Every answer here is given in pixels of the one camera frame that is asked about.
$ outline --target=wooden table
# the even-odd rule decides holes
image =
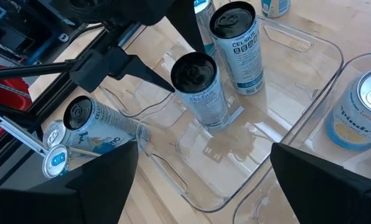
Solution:
[[[261,15],[260,0],[248,1]],[[218,6],[225,1],[220,0],[220,2],[218,0],[215,3]],[[371,52],[371,0],[292,0],[289,12],[276,20],[332,41],[342,49],[346,60]],[[56,61],[76,57],[98,32],[98,30],[92,31],[79,37]],[[163,19],[155,26],[147,27],[126,51],[128,54],[139,55],[146,65],[153,67],[180,38],[181,36],[168,20]],[[57,75],[39,77],[29,88],[32,98],[37,98]],[[89,95],[89,93],[77,88],[62,106],[52,113],[43,127],[45,128],[55,119],[61,119],[69,101],[78,95]],[[97,98],[100,95],[100,90],[93,93]],[[240,194],[240,198],[259,179],[259,176],[255,177]],[[136,177],[120,223],[231,223],[238,202],[233,200],[216,213],[201,213],[193,209],[167,183],[145,154],[141,154]]]

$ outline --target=can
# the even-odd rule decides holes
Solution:
[[[259,91],[263,64],[253,6],[240,1],[228,3],[213,14],[209,26],[235,91],[241,95]]]
[[[93,158],[74,158],[68,146],[57,144],[49,149],[42,162],[42,172],[47,178],[54,178],[91,161]]]
[[[197,17],[199,32],[204,43],[205,52],[215,59],[216,47],[209,31],[209,21],[216,11],[212,0],[194,0],[194,11]]]
[[[171,80],[176,94],[208,131],[226,127],[230,112],[220,71],[212,57],[199,52],[182,56],[173,65]]]
[[[345,149],[371,148],[371,71],[352,81],[325,120],[329,138]]]
[[[115,146],[112,144],[94,141],[93,139],[67,129],[62,120],[51,122],[44,131],[43,135],[43,145],[47,149],[50,149],[58,144],[63,144],[64,146],[74,147],[99,154],[103,154],[115,148]],[[84,155],[73,153],[73,156],[82,157]]]
[[[96,146],[111,145],[94,147],[93,150],[99,154],[136,139],[135,120],[87,96],[78,96],[68,105],[63,123],[67,129],[83,138],[81,141],[90,140]],[[143,131],[141,135],[148,134],[146,128],[140,130]]]
[[[285,14],[291,6],[291,0],[261,0],[263,15],[269,18],[280,17]]]

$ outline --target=silver can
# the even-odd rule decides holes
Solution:
[[[54,178],[91,161],[92,157],[74,158],[68,146],[58,144],[49,149],[42,163],[43,175]]]
[[[194,0],[194,11],[197,16],[198,28],[204,43],[205,52],[215,59],[216,48],[212,34],[209,31],[209,21],[216,11],[215,6],[212,0]]]
[[[261,0],[263,15],[276,18],[285,14],[291,5],[291,0]]]
[[[371,148],[371,71],[350,83],[326,118],[329,138],[351,150]]]
[[[68,105],[63,123],[80,136],[80,141],[91,141],[96,146],[93,151],[99,154],[136,138],[137,121],[87,96],[79,96]],[[148,134],[145,128],[141,131]]]
[[[235,91],[250,95],[263,86],[263,64],[255,9],[246,2],[231,2],[210,20],[210,31]]]
[[[198,52],[182,56],[173,65],[171,80],[176,93],[208,131],[226,127],[230,113],[212,57]]]
[[[99,154],[114,149],[114,145],[112,144],[99,144],[98,142],[93,141],[93,139],[81,136],[78,133],[67,129],[62,120],[51,122],[43,135],[43,145],[47,149],[58,144]]]

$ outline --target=black metal frame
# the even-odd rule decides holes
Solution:
[[[130,23],[128,26],[124,27],[123,33],[119,36],[118,40],[128,39],[129,33],[134,32],[140,24]],[[99,47],[99,43],[108,35],[106,30],[101,31],[93,40],[90,42],[82,52],[76,57],[80,58],[82,55],[90,49],[95,49]],[[28,124],[27,130],[30,133],[37,132],[38,137],[42,137],[42,131],[40,125],[61,105],[61,103],[71,94],[77,87],[73,81],[70,79],[68,72],[61,73],[43,92],[42,94],[33,102],[30,108],[26,112],[23,111],[12,111],[12,113],[17,113],[17,115],[28,115],[35,120],[32,124]],[[8,133],[4,133],[0,137],[0,167],[4,162],[16,151],[16,149],[21,146],[21,142]],[[33,151],[30,150],[27,154],[21,158],[17,164],[14,165],[12,169],[0,180],[0,186],[28,159],[33,155]]]

